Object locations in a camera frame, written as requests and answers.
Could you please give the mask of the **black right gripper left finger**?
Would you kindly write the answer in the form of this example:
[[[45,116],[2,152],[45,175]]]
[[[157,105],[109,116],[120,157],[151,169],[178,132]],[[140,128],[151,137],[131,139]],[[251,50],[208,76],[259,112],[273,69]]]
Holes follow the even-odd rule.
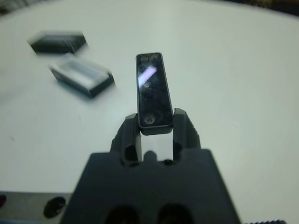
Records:
[[[117,153],[122,165],[142,161],[141,135],[137,113],[128,115],[112,140],[111,152]]]

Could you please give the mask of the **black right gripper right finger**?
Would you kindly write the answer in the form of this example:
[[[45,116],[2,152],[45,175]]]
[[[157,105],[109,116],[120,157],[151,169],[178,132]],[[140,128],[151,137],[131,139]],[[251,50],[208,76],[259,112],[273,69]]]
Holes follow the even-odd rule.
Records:
[[[179,161],[182,151],[201,149],[200,138],[187,112],[175,108],[173,116],[173,160]]]

